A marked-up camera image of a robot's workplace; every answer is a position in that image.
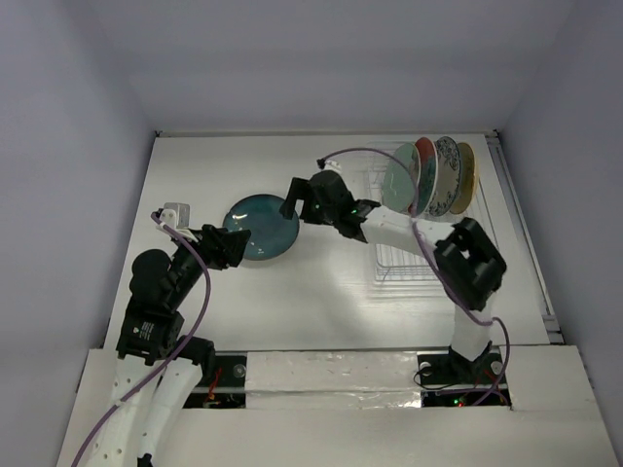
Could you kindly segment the light green plate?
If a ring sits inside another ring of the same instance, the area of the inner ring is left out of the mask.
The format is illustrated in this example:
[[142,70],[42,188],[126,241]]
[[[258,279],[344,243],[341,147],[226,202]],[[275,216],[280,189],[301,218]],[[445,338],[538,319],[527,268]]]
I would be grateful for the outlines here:
[[414,209],[420,214],[421,195],[414,190],[420,183],[421,160],[413,142],[399,146],[386,168],[382,186],[383,204],[396,212],[408,213]]

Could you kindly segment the dark teal plate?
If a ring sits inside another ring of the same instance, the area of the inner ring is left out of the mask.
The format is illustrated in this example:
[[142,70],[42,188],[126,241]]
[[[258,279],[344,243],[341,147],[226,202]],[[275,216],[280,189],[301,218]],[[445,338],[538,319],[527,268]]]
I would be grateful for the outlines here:
[[249,230],[243,258],[265,261],[285,253],[296,241],[300,225],[296,213],[286,219],[279,209],[285,199],[269,194],[239,200],[225,215],[223,227],[229,232]]

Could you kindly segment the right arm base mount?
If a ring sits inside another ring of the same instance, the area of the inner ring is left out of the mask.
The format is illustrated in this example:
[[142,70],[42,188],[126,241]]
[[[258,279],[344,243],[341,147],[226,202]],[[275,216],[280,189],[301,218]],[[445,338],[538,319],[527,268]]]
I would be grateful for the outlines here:
[[475,363],[464,363],[449,349],[417,353],[413,382],[421,392],[423,408],[512,406],[504,355],[493,347]]

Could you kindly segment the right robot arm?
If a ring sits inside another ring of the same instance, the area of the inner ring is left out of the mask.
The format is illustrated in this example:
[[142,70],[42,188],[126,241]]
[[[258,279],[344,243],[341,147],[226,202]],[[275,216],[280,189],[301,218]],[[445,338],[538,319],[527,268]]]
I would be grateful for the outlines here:
[[464,217],[452,224],[413,219],[374,200],[354,198],[342,176],[331,170],[309,180],[294,178],[279,209],[283,218],[294,217],[299,200],[305,223],[330,226],[345,238],[424,258],[455,304],[450,374],[470,381],[483,371],[483,359],[492,346],[490,300],[507,265],[476,220]]

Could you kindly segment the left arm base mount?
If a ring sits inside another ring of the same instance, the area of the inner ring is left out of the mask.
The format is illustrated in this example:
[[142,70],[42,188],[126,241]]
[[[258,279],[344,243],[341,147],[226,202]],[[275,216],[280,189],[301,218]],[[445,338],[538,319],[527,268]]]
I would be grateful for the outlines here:
[[208,379],[203,379],[188,396],[184,409],[244,409],[247,354],[218,352],[215,367]]

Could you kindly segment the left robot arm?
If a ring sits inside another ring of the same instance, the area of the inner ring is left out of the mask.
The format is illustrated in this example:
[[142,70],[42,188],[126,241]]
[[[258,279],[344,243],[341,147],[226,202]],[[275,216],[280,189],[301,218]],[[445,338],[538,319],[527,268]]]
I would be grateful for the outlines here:
[[176,250],[150,249],[132,263],[109,408],[79,447],[75,466],[157,465],[192,390],[218,376],[213,342],[196,337],[197,324],[184,333],[179,308],[211,270],[241,263],[250,232],[157,226]]

